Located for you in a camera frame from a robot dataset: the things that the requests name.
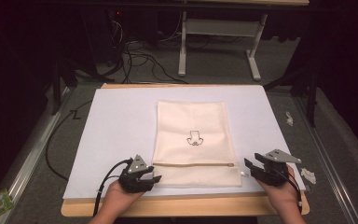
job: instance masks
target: cloth bag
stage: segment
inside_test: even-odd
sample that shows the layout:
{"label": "cloth bag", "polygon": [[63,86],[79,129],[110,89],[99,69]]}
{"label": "cloth bag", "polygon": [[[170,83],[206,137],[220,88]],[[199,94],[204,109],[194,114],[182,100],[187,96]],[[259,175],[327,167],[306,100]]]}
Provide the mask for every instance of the cloth bag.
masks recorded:
{"label": "cloth bag", "polygon": [[158,102],[154,176],[163,187],[240,187],[223,102]]}

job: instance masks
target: human hand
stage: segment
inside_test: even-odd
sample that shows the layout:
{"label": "human hand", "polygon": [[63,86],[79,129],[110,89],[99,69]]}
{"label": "human hand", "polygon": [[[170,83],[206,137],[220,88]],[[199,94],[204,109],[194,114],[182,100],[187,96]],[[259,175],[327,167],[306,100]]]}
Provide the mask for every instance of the human hand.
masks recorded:
{"label": "human hand", "polygon": [[144,192],[126,192],[116,180],[110,184],[103,199],[103,205],[101,206],[100,211],[89,224],[112,224],[119,215],[127,211],[127,209],[142,195],[144,195]]}
{"label": "human hand", "polygon": [[[289,179],[294,180],[295,172],[292,167],[287,166],[289,171]],[[283,223],[305,223],[297,206],[297,191],[289,182],[284,183],[279,187],[267,185],[259,180],[257,183],[264,189],[268,195],[269,202],[272,207],[278,212]]]}

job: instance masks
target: white board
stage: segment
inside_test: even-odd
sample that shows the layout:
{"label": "white board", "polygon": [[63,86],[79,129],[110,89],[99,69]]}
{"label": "white board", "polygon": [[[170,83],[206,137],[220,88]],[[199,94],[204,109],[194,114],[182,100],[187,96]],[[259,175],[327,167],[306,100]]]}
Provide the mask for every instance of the white board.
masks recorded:
{"label": "white board", "polygon": [[[261,86],[100,89],[92,102],[64,199],[95,198],[107,172],[137,154],[151,165],[158,101],[225,102],[230,134],[245,175],[240,188],[154,187],[145,196],[260,192],[262,189],[250,176],[243,158],[261,166],[255,153],[263,155],[275,148],[290,153]],[[289,165],[295,168],[300,188],[305,189],[296,166]],[[125,165],[119,166],[112,175],[119,175],[124,168]],[[109,179],[104,190],[114,180]]]}

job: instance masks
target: wooden edge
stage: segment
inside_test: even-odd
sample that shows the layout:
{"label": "wooden edge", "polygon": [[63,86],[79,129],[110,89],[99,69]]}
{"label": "wooden edge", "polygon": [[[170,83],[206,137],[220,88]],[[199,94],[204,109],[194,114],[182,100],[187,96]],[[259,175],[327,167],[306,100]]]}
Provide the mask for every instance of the wooden edge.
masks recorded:
{"label": "wooden edge", "polygon": [[[310,212],[304,192],[302,215]],[[65,217],[92,217],[95,199],[64,200]],[[218,216],[268,216],[276,215],[266,195],[219,195],[188,197],[143,197],[136,201],[122,217],[218,217]]]}
{"label": "wooden edge", "polygon": [[188,2],[238,3],[294,7],[304,7],[310,4],[309,0],[188,0]]}
{"label": "wooden edge", "polygon": [[106,84],[101,89],[128,89],[128,88],[165,88],[165,87],[219,87],[219,86],[250,86],[238,84]]}

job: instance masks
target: drawing on bag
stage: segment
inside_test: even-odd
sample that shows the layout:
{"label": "drawing on bag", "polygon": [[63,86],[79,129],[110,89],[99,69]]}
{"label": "drawing on bag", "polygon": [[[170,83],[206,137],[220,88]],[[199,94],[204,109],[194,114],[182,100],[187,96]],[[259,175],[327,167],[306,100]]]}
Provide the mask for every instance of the drawing on bag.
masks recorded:
{"label": "drawing on bag", "polygon": [[187,142],[192,146],[199,146],[203,142],[203,138],[200,138],[199,131],[190,131],[190,137],[187,138]]}

